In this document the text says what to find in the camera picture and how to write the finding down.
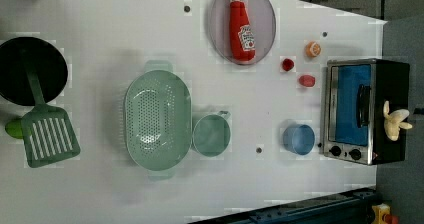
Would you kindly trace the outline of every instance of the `black frying pan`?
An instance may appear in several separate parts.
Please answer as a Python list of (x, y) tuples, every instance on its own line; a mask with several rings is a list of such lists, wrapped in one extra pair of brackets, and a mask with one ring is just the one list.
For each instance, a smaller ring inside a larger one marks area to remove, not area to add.
[(18, 105), (35, 105), (21, 55), (33, 61), (45, 101), (55, 99), (68, 80), (65, 59), (50, 43), (34, 37), (18, 37), (0, 45), (0, 95)]

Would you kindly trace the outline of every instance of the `oven handle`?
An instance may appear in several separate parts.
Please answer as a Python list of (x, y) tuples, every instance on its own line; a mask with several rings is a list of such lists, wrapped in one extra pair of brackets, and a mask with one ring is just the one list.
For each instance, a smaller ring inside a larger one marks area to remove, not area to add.
[(370, 106), (371, 87), (360, 85), (356, 99), (356, 121), (358, 128), (368, 126), (370, 123), (369, 106)]

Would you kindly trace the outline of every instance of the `pan handle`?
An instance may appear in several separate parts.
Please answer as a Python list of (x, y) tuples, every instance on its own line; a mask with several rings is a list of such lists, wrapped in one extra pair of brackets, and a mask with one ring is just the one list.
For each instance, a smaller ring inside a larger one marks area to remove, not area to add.
[(150, 60), (146, 62), (144, 70), (146, 73), (151, 71), (173, 72), (172, 64), (166, 60)]
[(26, 50), (21, 50), (20, 58), (27, 74), (28, 83), (31, 87), (32, 96), (36, 105), (46, 104), (44, 101), (43, 90), (41, 89), (40, 80), (38, 79), (37, 69), (34, 66), (33, 60), (29, 59)]
[(218, 115), (224, 118), (225, 120), (228, 120), (230, 118), (231, 113), (229, 111), (220, 111), (218, 112)]

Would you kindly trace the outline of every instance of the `ketchup bottle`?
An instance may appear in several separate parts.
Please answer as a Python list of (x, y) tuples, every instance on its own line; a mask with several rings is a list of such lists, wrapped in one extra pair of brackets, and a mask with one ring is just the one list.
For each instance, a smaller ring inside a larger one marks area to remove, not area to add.
[(255, 57), (255, 39), (242, 0), (230, 0), (230, 43), (233, 58), (249, 61)]

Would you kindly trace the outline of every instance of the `blue cup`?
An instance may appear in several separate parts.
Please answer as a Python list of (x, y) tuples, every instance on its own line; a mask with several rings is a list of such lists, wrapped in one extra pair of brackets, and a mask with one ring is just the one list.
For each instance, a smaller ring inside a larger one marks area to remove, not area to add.
[(292, 125), (288, 127), (283, 134), (285, 148), (295, 154), (308, 154), (314, 147), (314, 142), (314, 131), (308, 125)]

